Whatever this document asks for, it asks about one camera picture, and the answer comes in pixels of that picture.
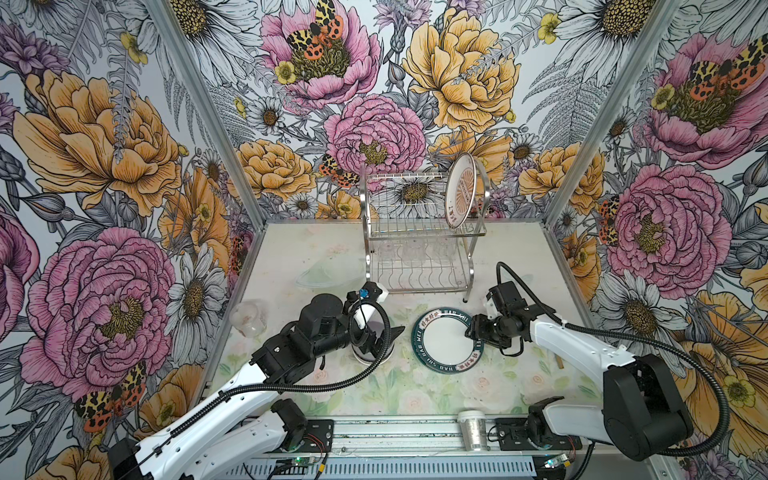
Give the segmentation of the dark rimmed white plate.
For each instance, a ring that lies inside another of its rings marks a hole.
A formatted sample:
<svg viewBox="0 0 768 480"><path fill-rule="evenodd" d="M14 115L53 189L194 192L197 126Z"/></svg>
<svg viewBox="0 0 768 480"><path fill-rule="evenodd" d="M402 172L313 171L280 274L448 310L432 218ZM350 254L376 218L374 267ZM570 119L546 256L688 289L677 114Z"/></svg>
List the dark rimmed white plate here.
<svg viewBox="0 0 768 480"><path fill-rule="evenodd" d="M411 346L443 363L462 361L473 351L484 353L484 344L464 336L471 317L461 310L440 307L421 315L411 330Z"/></svg>

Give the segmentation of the pink patterned white plate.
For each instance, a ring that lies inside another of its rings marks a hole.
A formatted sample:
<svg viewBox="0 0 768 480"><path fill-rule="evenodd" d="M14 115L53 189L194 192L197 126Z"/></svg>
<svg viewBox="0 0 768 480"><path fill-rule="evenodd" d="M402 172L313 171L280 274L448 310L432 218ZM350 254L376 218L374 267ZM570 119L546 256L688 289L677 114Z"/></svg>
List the pink patterned white plate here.
<svg viewBox="0 0 768 480"><path fill-rule="evenodd" d="M458 229L468 218L476 185L476 162L471 155L464 153L451 166L446 183L445 219L451 229Z"/></svg>

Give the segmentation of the lavender bowl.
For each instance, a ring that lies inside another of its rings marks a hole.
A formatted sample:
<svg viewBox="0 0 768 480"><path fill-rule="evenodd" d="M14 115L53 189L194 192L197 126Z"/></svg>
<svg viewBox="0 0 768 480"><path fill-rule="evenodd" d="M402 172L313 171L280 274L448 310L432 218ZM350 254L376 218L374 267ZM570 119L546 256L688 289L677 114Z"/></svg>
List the lavender bowl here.
<svg viewBox="0 0 768 480"><path fill-rule="evenodd" d="M353 354L358 361L364 364L371 364L377 358L377 355L384 351L384 361L386 361L394 350L394 341L396 335L392 335L390 345L387 349L383 348L383 332L384 325L381 323L374 323L369 327L367 338L360 346L352 346Z"/></svg>

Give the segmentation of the green rimmed white plate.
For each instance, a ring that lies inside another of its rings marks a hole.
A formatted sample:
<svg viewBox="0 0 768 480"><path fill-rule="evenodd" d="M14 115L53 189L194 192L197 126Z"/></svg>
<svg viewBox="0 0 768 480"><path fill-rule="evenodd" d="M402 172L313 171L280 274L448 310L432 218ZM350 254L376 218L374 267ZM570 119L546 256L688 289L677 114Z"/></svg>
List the green rimmed white plate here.
<svg viewBox="0 0 768 480"><path fill-rule="evenodd" d="M481 351L473 351L467 358L462 361L450 361L449 363L443 363L428 355L427 353L417 353L416 358L429 370L438 374L453 375L460 374L474 368L482 358Z"/></svg>

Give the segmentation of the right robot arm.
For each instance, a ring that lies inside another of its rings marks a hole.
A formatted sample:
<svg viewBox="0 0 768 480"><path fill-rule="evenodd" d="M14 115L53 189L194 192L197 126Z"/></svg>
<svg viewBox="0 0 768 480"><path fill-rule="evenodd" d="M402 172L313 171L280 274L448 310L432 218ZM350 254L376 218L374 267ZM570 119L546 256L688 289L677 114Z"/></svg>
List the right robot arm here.
<svg viewBox="0 0 768 480"><path fill-rule="evenodd" d="M528 409L525 435L545 446L555 437L583 437L645 460L688 439L693 422L667 364L656 355L637 356L554 320L548 306L530 305L512 282L491 288L486 311L471 318L467 338L505 351L532 343L547 349L591 379L599 406L567 404L555 396Z"/></svg>

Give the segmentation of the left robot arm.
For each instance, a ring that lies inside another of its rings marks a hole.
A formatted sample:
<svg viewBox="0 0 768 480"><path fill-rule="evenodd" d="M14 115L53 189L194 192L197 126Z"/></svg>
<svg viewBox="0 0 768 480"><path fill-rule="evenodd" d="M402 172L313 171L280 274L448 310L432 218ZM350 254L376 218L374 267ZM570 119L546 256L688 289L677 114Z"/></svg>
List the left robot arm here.
<svg viewBox="0 0 768 480"><path fill-rule="evenodd" d="M136 442L119 441L108 451L114 479L182 479L215 441L233 435L249 413L283 393L318 394L342 390L370 376L383 362L393 327L383 303L389 293L374 282L345 299L323 293L302 308L297 320L268 338L223 387L159 432ZM305 385L318 360L354 346L373 361L360 373L338 382Z"/></svg>

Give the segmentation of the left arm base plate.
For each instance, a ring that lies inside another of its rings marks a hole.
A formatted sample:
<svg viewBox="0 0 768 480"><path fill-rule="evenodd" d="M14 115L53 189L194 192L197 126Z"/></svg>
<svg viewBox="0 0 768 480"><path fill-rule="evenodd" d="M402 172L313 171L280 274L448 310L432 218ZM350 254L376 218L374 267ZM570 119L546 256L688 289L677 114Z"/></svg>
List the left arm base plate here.
<svg viewBox="0 0 768 480"><path fill-rule="evenodd" d="M333 446L335 421L310 419L301 439L289 449L290 453L325 454Z"/></svg>

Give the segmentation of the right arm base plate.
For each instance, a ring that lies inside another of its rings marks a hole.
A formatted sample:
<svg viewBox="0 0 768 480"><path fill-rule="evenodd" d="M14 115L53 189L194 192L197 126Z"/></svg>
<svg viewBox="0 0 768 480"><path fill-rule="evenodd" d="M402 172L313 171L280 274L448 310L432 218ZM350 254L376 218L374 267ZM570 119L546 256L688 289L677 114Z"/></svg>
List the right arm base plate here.
<svg viewBox="0 0 768 480"><path fill-rule="evenodd" d="M538 420L529 421L522 417L498 418L494 430L502 451L578 451L583 448L579 437L556 435Z"/></svg>

